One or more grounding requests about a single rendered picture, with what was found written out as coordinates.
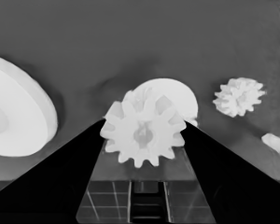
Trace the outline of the small white T-shaped piece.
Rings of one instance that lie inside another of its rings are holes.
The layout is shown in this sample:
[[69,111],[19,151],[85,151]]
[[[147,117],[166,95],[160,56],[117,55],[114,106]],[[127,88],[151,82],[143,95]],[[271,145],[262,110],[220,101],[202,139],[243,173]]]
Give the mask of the small white T-shaped piece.
[[272,133],[266,133],[261,137],[261,140],[265,145],[280,154],[280,137]]

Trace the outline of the dark robot body block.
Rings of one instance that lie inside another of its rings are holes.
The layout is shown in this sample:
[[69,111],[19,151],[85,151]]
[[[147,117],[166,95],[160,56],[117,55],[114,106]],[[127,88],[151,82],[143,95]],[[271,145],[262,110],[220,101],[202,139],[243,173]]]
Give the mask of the dark robot body block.
[[132,224],[168,224],[164,184],[160,181],[132,182],[129,209]]

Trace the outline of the small white toothed gear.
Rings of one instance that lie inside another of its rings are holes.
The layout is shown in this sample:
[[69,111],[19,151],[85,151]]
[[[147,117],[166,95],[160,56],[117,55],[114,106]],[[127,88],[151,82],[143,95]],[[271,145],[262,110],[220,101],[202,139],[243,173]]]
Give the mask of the small white toothed gear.
[[153,90],[151,88],[128,91],[123,100],[129,101],[134,108],[140,108],[144,106],[145,101],[152,95],[152,93]]
[[131,101],[115,102],[105,114],[100,135],[107,140],[105,151],[118,152],[118,162],[133,160],[135,168],[145,161],[160,165],[160,157],[175,158],[173,147],[185,144],[181,132],[186,123],[162,96],[148,97],[141,109]]
[[213,103],[224,115],[232,118],[243,117],[261,104],[260,97],[266,94],[263,87],[262,83],[252,78],[231,78],[227,84],[220,85],[220,91],[215,92],[216,99]]

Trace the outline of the large thick white disc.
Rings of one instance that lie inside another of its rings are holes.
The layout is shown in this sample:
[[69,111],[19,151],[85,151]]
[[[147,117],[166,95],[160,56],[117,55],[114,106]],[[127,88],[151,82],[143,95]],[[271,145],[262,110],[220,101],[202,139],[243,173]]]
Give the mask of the large thick white disc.
[[0,156],[31,156],[57,129],[57,110],[46,91],[27,72],[0,57]]

